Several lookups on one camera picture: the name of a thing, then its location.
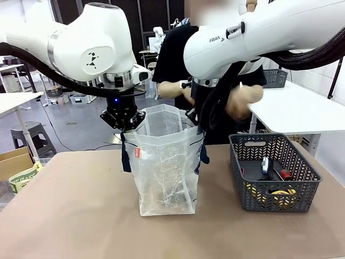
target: red object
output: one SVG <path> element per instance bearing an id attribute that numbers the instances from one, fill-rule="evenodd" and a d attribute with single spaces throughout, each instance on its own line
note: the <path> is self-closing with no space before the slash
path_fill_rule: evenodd
<path id="1" fill-rule="evenodd" d="M 292 176 L 289 170 L 282 169 L 280 171 L 280 176 L 284 179 L 284 181 L 292 181 Z"/>
<path id="2" fill-rule="evenodd" d="M 135 157 L 140 158 L 140 148 L 138 147 L 134 148 L 134 152 L 135 152 Z"/>

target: plastic bag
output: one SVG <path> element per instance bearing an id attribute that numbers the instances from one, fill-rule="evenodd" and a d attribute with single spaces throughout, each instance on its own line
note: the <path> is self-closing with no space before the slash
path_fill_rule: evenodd
<path id="1" fill-rule="evenodd" d="M 204 134 L 185 111 L 158 105 L 124 134 L 141 216 L 194 214 Z"/>

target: brown table top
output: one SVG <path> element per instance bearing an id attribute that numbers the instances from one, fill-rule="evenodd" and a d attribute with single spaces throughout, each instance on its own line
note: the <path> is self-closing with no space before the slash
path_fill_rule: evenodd
<path id="1" fill-rule="evenodd" d="M 57 154 L 0 213 L 0 258 L 333 258 L 345 255 L 345 189 L 323 177 L 309 213 L 241 209 L 229 147 L 209 146 L 196 215 L 141 217 L 120 151 Z"/>

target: gray floor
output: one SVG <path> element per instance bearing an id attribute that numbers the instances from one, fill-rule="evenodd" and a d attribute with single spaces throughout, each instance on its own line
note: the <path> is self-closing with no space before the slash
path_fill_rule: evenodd
<path id="1" fill-rule="evenodd" d="M 173 105 L 174 101 L 136 99 L 139 109 L 162 103 Z M 113 133 L 119 133 L 119 131 L 113 130 L 99 117 L 100 113 L 107 106 L 104 98 L 98 97 L 92 103 L 86 105 L 72 105 L 69 102 L 65 105 L 46 106 L 43 108 L 40 102 L 33 100 L 23 106 L 30 106 L 32 108 L 32 110 L 23 111 L 24 120 L 42 123 L 57 152 L 67 152 L 68 150 L 60 144 L 43 109 L 46 109 L 61 142 L 74 151 L 94 149 L 106 145 L 105 142 L 110 141 Z M 15 113 L 0 118 L 0 153 L 15 149 L 10 129 L 18 124 Z M 120 146 L 108 146 L 99 150 L 118 148 Z M 53 156 L 53 154 L 49 152 L 45 157 L 50 156 Z"/>

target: black pole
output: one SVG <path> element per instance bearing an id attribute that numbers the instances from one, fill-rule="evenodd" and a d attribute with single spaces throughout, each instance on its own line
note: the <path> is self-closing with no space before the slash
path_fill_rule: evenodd
<path id="1" fill-rule="evenodd" d="M 332 85 L 331 85 L 329 93 L 328 93 L 328 97 L 327 97 L 328 99 L 332 99 L 333 98 L 334 88 L 335 88 L 336 82 L 338 80 L 338 76 L 339 76 L 339 73 L 340 73 L 340 69 L 341 69 L 342 63 L 343 63 L 343 58 L 339 59 L 338 67 L 336 68 L 334 79 L 333 79 Z"/>

